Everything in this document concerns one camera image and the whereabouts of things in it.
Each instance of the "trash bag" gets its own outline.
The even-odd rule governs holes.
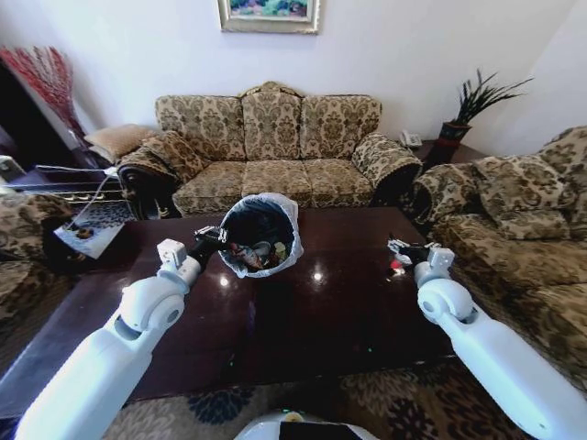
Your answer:
[[[248,195],[235,204],[222,220],[221,226],[228,231],[228,241],[238,244],[238,250],[248,251],[255,259],[273,247],[273,253],[284,258],[270,269],[254,269],[254,262],[246,264],[236,250],[220,251],[220,257],[239,278],[263,278],[289,268],[304,253],[297,225],[297,203],[283,194],[263,192]]]

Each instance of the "white plastic bag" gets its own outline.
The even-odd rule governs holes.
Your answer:
[[[235,204],[230,211],[225,215],[222,220],[222,227],[225,227],[227,220],[233,217],[233,215],[239,215],[250,209],[267,209],[271,211],[281,211],[292,227],[293,242],[292,250],[290,255],[279,265],[271,269],[262,269],[257,271],[249,271],[249,268],[241,261],[237,261],[230,255],[228,251],[221,251],[220,257],[227,266],[235,271],[239,278],[251,277],[251,278],[264,278],[293,266],[297,259],[299,259],[304,253],[302,247],[302,239],[300,238],[300,231],[297,224],[297,203],[291,199],[288,199],[283,194],[275,192],[263,192],[261,194],[248,195],[247,197],[240,200]],[[230,240],[230,228],[228,229],[228,240]]]

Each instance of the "sofa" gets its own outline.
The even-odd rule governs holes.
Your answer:
[[[0,194],[0,377],[75,282],[83,256],[52,234],[71,217],[53,195]]]
[[[480,306],[587,395],[587,126],[533,155],[439,165],[413,197]]]
[[[225,212],[241,197],[283,193],[300,207],[366,206],[422,164],[376,133],[366,95],[304,96],[278,84],[240,96],[162,96],[161,132],[117,164],[139,218]]]

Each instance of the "picture frame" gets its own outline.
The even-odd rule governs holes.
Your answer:
[[[223,32],[317,34],[322,0],[218,0]]]

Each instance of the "paper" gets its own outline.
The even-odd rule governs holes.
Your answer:
[[[118,231],[122,229],[124,225],[104,227],[104,228],[93,228],[94,234],[86,239],[81,239],[76,236],[75,231],[69,229],[63,229],[59,227],[53,231],[53,233],[70,248],[81,252],[88,257],[93,259],[99,259],[105,249],[108,247]]]

